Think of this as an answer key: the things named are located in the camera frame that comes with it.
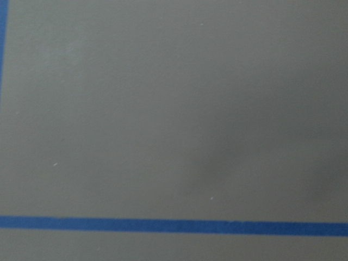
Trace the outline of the brown paper table mat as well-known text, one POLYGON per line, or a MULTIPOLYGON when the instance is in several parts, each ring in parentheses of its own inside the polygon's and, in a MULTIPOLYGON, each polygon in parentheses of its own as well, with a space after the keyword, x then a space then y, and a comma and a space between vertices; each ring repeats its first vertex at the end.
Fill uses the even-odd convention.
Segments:
POLYGON ((347 222, 347 1, 10 1, 1 214, 347 222))

